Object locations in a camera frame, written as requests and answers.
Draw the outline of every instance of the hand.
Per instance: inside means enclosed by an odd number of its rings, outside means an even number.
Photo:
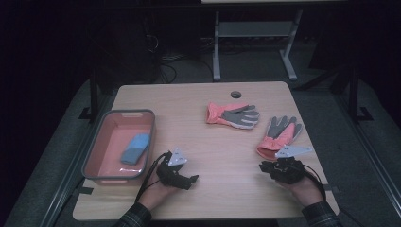
[[[148,185],[151,184],[152,186],[148,187],[144,191],[144,193],[142,194],[141,198],[139,198],[138,201],[142,205],[147,207],[149,211],[153,210],[155,207],[160,205],[169,195],[180,190],[177,187],[164,186],[159,181],[159,177],[157,176],[156,171],[153,171],[152,175],[150,176],[150,179],[148,180]]]
[[[323,201],[322,194],[318,187],[307,177],[303,177],[299,182],[294,184],[277,183],[289,190],[292,196],[304,207]]]

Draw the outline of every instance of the pink and gray glove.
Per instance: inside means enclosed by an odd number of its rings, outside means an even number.
[[[251,130],[259,120],[255,106],[245,103],[218,106],[210,102],[207,107],[206,123],[232,126],[237,129]]]
[[[275,116],[269,126],[263,141],[257,146],[257,153],[265,159],[276,160],[275,153],[285,145],[290,145],[299,135],[301,124],[296,124],[297,118],[292,116],[290,120],[286,116],[277,124]]]

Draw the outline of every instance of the blue object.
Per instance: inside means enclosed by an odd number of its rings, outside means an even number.
[[[135,135],[127,145],[126,150],[124,150],[121,156],[121,163],[135,166],[145,148],[148,146],[149,139],[149,135],[145,133]]]

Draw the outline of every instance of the forearm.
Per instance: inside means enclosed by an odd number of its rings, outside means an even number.
[[[307,223],[311,227],[341,227],[337,215],[326,201],[320,201],[308,205],[302,210]]]
[[[114,227],[145,227],[151,220],[151,213],[141,203],[134,204],[114,225]]]

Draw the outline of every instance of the pink plastic bin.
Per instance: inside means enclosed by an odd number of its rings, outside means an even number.
[[[154,121],[151,110],[105,113],[82,167],[83,176],[97,183],[127,183],[141,176],[146,171],[154,140]],[[122,153],[138,133],[149,133],[149,145],[135,166],[122,164]]]

